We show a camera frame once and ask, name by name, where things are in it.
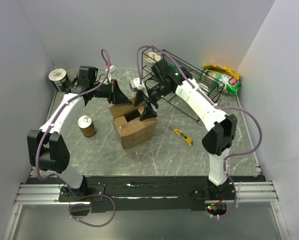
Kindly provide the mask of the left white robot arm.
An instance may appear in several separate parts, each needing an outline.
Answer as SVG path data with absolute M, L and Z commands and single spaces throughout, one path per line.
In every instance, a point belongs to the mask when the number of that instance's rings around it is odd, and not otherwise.
M 116 65 L 107 64 L 104 78 L 97 80 L 98 69 L 83 65 L 74 80 L 65 89 L 61 104 L 50 119 L 38 130 L 27 134 L 30 164 L 39 180 L 55 177 L 77 201 L 90 197 L 85 176 L 70 164 L 70 152 L 63 134 L 77 112 L 93 98 L 107 99 L 109 104 L 130 105 L 131 100 L 112 79 Z

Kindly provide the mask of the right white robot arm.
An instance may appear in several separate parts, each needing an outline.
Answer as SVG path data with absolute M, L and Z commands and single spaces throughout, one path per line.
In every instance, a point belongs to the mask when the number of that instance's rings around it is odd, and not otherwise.
M 152 88 L 147 88 L 140 77 L 129 82 L 131 90 L 136 93 L 134 105 L 143 105 L 140 121 L 156 118 L 158 101 L 170 93 L 184 100 L 207 130 L 202 146 L 209 155 L 208 194 L 213 199 L 220 199 L 229 186 L 226 157 L 235 138 L 237 117 L 218 109 L 183 66 L 172 67 L 163 59 L 151 70 L 158 81 Z

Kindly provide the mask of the brown cardboard express box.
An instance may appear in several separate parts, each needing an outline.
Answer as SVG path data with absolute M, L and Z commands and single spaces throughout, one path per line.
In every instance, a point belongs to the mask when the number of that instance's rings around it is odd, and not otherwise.
M 116 104 L 110 106 L 109 111 L 113 117 L 118 140 L 124 150 L 143 143 L 154 135 L 158 121 L 156 118 L 140 120 L 144 112 L 142 103 L 138 106 Z

